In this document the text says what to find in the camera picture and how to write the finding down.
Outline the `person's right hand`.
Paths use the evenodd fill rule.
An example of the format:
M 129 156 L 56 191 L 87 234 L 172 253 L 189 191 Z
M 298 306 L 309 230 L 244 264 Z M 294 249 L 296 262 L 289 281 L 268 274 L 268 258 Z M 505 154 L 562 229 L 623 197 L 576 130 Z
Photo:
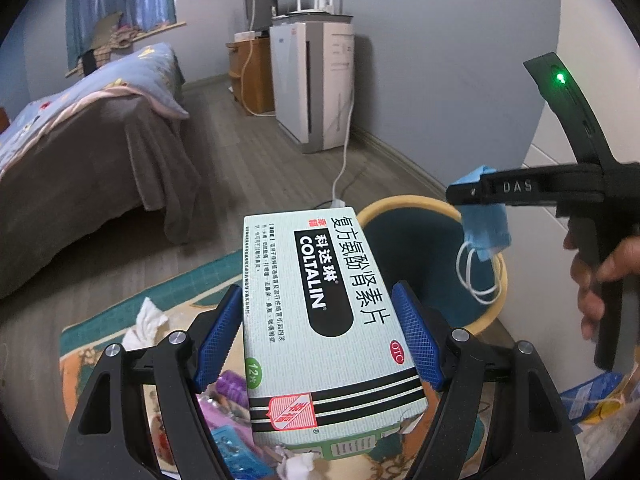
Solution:
M 578 285 L 577 307 L 582 312 L 582 338 L 591 339 L 596 334 L 605 314 L 605 301 L 596 293 L 596 285 L 616 282 L 626 276 L 640 273 L 640 238 L 638 235 L 624 238 L 614 252 L 597 269 L 576 255 L 570 266 L 570 277 Z

